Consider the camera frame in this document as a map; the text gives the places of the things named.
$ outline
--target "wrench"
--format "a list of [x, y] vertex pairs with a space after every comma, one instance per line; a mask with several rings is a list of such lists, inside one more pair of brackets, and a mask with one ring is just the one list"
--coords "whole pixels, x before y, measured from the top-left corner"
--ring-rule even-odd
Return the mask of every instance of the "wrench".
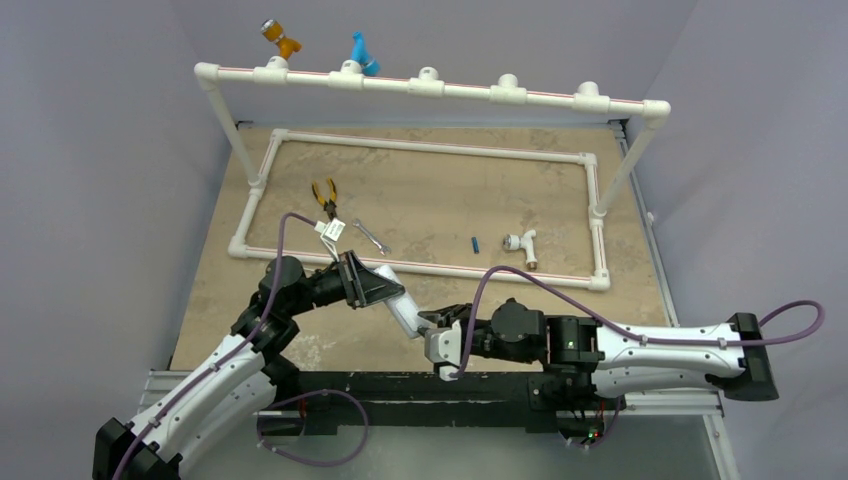
[[360, 222], [358, 218], [353, 219], [353, 226], [358, 228], [368, 238], [368, 240], [371, 240], [371, 243], [373, 243], [374, 245], [377, 245], [377, 248], [380, 249], [380, 253], [383, 256], [386, 256], [386, 255], [392, 253], [392, 249], [389, 248], [388, 245], [383, 245], [382, 242], [377, 240], [377, 237], [375, 237], [373, 233], [369, 232], [368, 229], [365, 228], [364, 225], [362, 225], [362, 222]]

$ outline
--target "pliers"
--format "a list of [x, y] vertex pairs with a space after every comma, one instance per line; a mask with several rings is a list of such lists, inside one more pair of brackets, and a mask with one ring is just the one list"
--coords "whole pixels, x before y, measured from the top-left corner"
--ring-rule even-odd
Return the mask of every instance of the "pliers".
[[329, 177], [327, 177], [327, 183], [330, 184], [330, 198], [328, 200], [321, 196], [321, 192], [318, 190], [318, 182], [312, 182], [312, 195], [315, 196], [315, 200], [318, 200], [318, 204], [324, 207], [324, 211], [327, 212], [330, 220], [334, 220], [336, 218], [336, 184]]

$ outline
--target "small blue object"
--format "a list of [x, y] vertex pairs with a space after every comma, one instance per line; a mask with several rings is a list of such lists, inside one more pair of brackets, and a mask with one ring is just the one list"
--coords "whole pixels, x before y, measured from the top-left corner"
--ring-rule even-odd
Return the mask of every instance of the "small blue object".
[[362, 65], [362, 73], [366, 77], [373, 77], [380, 71], [380, 64], [365, 49], [365, 37], [362, 36], [362, 32], [353, 34], [353, 51], [350, 52], [350, 59]]

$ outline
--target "beige tabletop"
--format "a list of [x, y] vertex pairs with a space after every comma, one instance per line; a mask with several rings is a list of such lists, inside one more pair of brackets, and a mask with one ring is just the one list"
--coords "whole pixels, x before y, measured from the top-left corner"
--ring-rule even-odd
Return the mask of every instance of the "beige tabletop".
[[[618, 145], [607, 129], [312, 129], [492, 147], [591, 152], [598, 157], [601, 190], [621, 161]], [[242, 130], [258, 166], [268, 146], [269, 129]], [[276, 245], [279, 218], [289, 211], [313, 220], [326, 216], [312, 197], [313, 180], [327, 192], [326, 178], [338, 187], [339, 217], [360, 218], [393, 252], [397, 260], [490, 267], [524, 267], [524, 253], [505, 252], [507, 233], [535, 228], [539, 272], [588, 276], [592, 273], [583, 167], [496, 158], [457, 156], [361, 147], [284, 142], [271, 171], [268, 188], [247, 236], [247, 244]], [[268, 261], [235, 259], [227, 244], [247, 200], [248, 186], [239, 162], [230, 158], [221, 193], [195, 277], [188, 310], [171, 363], [174, 370], [197, 367], [229, 332], [247, 306]], [[658, 283], [629, 188], [605, 218], [607, 261], [612, 287], [606, 292], [578, 288], [559, 290], [615, 321], [634, 325], [666, 325]], [[476, 236], [480, 253], [474, 254]], [[316, 234], [296, 220], [287, 223], [287, 249], [324, 250]], [[376, 247], [348, 227], [339, 250], [360, 257], [379, 257]], [[476, 280], [400, 274], [422, 309], [470, 302]], [[577, 310], [532, 285], [490, 282], [480, 318], [507, 298], [515, 297], [546, 314]], [[377, 305], [351, 310], [344, 303], [313, 310], [296, 318], [301, 333], [284, 355], [303, 370], [429, 371], [421, 339], [409, 340], [389, 314]], [[535, 370], [521, 365], [473, 358], [470, 370]]]

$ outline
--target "white wall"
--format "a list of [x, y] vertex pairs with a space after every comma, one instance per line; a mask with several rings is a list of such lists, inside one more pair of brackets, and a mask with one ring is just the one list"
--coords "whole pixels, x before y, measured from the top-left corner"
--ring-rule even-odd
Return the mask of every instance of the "white wall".
[[0, 465], [91, 478], [167, 365], [224, 153], [165, 0], [0, 7]]
[[[380, 75], [409, 78], [435, 67], [448, 82], [491, 85], [514, 73], [532, 90], [574, 92], [594, 80], [601, 92], [641, 99], [695, 0], [173, 0], [206, 62], [265, 65], [275, 48], [259, 34], [268, 17], [303, 44], [292, 68], [338, 70], [361, 30]], [[241, 120], [288, 124], [563, 124], [596, 121], [543, 107], [432, 101], [315, 87], [233, 86], [225, 96]]]
[[779, 401], [725, 403], [744, 479], [848, 478], [846, 21], [840, 0], [700, 0], [649, 91], [672, 114], [637, 173], [681, 323], [797, 298], [829, 312], [770, 347]]

